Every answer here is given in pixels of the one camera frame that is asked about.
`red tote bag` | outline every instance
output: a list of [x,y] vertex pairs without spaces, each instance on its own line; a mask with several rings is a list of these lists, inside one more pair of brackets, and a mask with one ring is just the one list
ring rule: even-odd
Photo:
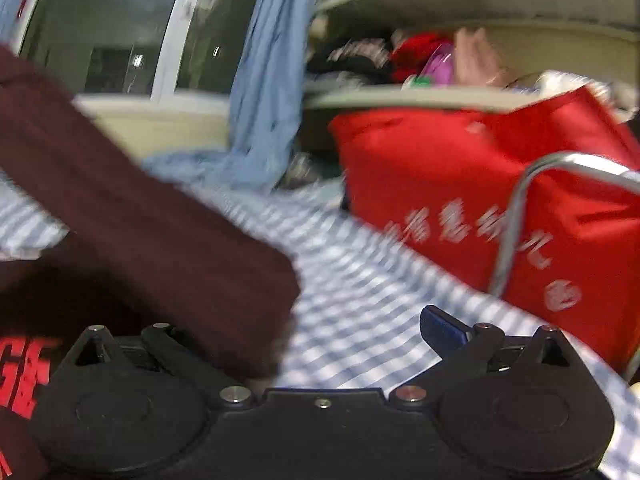
[[[527,167],[573,151],[640,168],[640,146],[585,89],[509,114],[383,109],[330,124],[354,215],[488,290]],[[504,299],[573,333],[616,370],[640,343],[640,198],[551,170],[527,193]]]

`gingham fabric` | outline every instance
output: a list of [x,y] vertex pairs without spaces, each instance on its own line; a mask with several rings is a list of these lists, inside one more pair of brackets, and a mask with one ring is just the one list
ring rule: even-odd
[[[190,189],[198,200],[294,261],[302,293],[276,386],[375,386],[388,394],[439,359],[420,337],[418,317],[427,304],[468,325],[491,322],[511,335],[531,335],[540,325],[539,319],[471,290],[429,260],[341,213],[334,207],[335,197],[327,200],[317,187],[311,191],[260,195]],[[56,243],[64,228],[37,206],[28,214],[34,204],[22,200],[22,205],[0,206],[0,250],[10,243],[15,251],[20,240],[39,248],[45,240]],[[574,344],[616,416],[600,469],[612,480],[640,480],[640,402],[591,350]]]

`white window frame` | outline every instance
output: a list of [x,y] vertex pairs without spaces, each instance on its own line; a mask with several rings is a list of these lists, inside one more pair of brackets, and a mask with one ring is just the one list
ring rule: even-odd
[[[27,0],[10,42],[16,55],[20,53],[38,0]],[[74,103],[89,115],[92,111],[174,111],[191,114],[228,116],[229,98],[225,94],[177,89],[178,72],[187,33],[197,0],[175,0],[169,16],[150,96],[127,94],[77,94]]]

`silver bolt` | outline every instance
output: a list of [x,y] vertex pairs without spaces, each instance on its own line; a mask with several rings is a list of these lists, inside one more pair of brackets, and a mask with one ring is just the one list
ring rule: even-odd
[[251,390],[244,386],[227,386],[220,390],[220,398],[232,404],[245,402],[249,397],[251,397]]
[[329,399],[316,399],[314,404],[321,410],[325,410],[331,406],[331,401]]
[[404,402],[418,402],[427,396],[427,392],[420,386],[400,386],[396,390],[396,397]]

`window glass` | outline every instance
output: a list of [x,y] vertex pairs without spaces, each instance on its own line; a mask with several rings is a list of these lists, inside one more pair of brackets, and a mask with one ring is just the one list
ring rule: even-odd
[[73,93],[151,94],[175,0],[38,0],[20,55]]
[[256,0],[197,0],[177,88],[229,94]]

